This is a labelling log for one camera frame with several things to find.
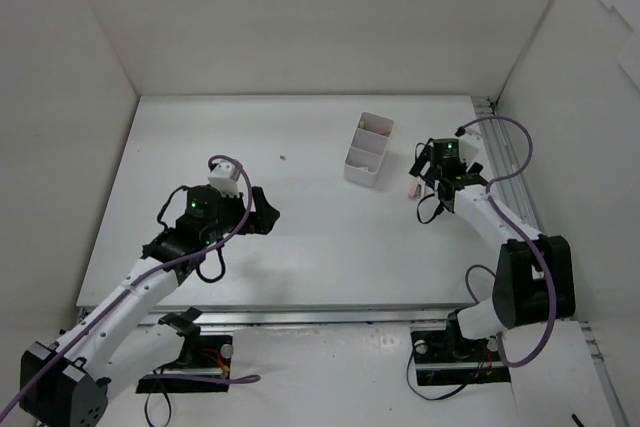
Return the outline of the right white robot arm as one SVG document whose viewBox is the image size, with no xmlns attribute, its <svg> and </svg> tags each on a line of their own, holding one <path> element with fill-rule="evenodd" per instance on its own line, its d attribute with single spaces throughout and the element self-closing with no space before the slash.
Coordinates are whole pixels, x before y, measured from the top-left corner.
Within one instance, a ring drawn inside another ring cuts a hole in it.
<svg viewBox="0 0 640 427">
<path fill-rule="evenodd" d="M 488 191 L 479 163 L 462 159 L 461 143 L 430 139 L 416 154 L 410 175 L 423 181 L 438 199 L 435 214 L 447 211 L 467 222 L 497 251 L 492 293 L 486 300 L 453 314 L 454 327 L 444 331 L 445 352 L 464 359 L 480 339 L 521 326 L 542 323 L 540 353 L 555 321 L 575 313 L 571 248 L 562 236 L 547 236 L 521 220 Z"/>
</svg>

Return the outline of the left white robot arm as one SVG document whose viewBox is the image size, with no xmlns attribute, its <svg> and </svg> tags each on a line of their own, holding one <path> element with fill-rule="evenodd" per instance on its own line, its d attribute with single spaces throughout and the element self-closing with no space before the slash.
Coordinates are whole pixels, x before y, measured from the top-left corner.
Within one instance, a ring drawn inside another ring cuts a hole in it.
<svg viewBox="0 0 640 427">
<path fill-rule="evenodd" d="M 163 316 L 143 337 L 139 323 L 198 271 L 209 247 L 233 235 L 267 235 L 280 217 L 258 186 L 251 204 L 201 185 L 185 190 L 173 226 L 142 249 L 124 281 L 82 322 L 55 342 L 29 347 L 21 358 L 20 408 L 47 426 L 95 426 L 108 404 L 156 369 L 191 365 L 200 353 L 200 311 Z"/>
</svg>

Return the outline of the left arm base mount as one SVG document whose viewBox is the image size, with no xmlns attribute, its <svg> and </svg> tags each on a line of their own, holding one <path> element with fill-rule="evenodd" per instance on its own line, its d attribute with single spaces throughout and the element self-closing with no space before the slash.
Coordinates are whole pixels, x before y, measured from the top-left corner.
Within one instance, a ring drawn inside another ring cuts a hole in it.
<svg viewBox="0 0 640 427">
<path fill-rule="evenodd" d="M 203 376 L 228 378 L 231 372 L 233 336 L 231 333 L 201 329 L 199 336 L 187 347 L 186 354 L 156 373 L 166 375 Z M 200 394 L 226 393 L 228 385 L 196 382 L 180 379 L 140 380 L 135 387 L 136 394 Z"/>
</svg>

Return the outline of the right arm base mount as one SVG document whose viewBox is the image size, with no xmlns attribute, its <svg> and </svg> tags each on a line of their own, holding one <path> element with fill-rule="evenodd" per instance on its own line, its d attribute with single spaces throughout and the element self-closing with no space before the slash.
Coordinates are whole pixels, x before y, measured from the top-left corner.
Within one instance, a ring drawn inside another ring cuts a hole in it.
<svg viewBox="0 0 640 427">
<path fill-rule="evenodd" d="M 470 387 L 509 384 L 509 368 L 490 343 L 462 338 L 453 321 L 439 329 L 411 329 L 408 388 L 427 402 L 444 402 Z"/>
</svg>

